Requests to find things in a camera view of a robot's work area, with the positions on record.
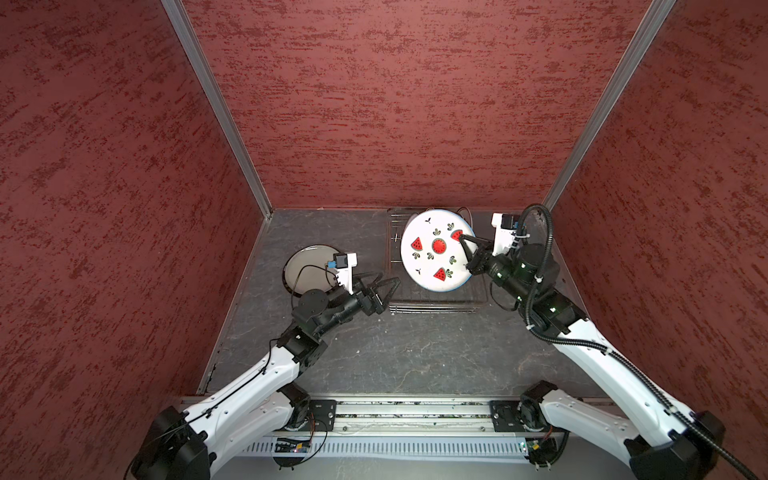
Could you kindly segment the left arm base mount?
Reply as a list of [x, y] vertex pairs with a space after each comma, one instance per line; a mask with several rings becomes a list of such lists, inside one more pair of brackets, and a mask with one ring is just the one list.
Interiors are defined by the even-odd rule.
[[338, 401], [333, 399], [311, 399], [298, 410], [297, 430], [321, 433], [334, 430]]

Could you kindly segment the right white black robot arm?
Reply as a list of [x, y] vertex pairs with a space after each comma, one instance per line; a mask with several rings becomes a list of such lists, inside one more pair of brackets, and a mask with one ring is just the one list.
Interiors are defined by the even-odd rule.
[[560, 266], [549, 248], [526, 244], [498, 253], [484, 239], [457, 239], [470, 273], [514, 297], [529, 331], [579, 366], [622, 412], [605, 413], [540, 382], [529, 391], [535, 419], [598, 446], [638, 479], [702, 479], [713, 470], [723, 456], [723, 424], [668, 395], [607, 341], [556, 288]]

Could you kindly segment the white ribbed plate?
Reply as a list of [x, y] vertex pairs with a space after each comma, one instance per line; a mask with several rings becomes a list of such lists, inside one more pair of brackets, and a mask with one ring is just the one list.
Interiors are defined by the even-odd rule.
[[327, 263], [339, 251], [329, 245], [311, 245], [295, 252], [283, 267], [283, 285], [289, 294], [300, 297], [309, 290], [327, 292], [337, 283]]

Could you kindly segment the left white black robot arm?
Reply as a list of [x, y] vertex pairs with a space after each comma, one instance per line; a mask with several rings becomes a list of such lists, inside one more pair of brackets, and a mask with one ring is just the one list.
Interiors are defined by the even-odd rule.
[[125, 474], [135, 479], [211, 479], [251, 442], [308, 421], [310, 397], [296, 381], [324, 353], [323, 337], [358, 314], [384, 313], [400, 285], [397, 277], [355, 274], [350, 286], [308, 290], [292, 308], [292, 321], [269, 342], [268, 353], [204, 400], [153, 420]]

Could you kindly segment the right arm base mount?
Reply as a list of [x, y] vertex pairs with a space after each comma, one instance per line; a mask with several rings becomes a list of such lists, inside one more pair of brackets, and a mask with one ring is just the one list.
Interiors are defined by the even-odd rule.
[[519, 400], [492, 400], [489, 402], [490, 418], [495, 433], [526, 431], [519, 406]]

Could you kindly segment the white watermelon pattern plate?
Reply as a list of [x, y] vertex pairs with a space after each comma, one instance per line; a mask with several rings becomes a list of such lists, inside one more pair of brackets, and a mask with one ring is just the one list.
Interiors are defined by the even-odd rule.
[[451, 292], [466, 284], [472, 274], [460, 242], [462, 235], [473, 236], [474, 231], [453, 211], [431, 209], [411, 215], [400, 245], [401, 262], [410, 278], [436, 293]]

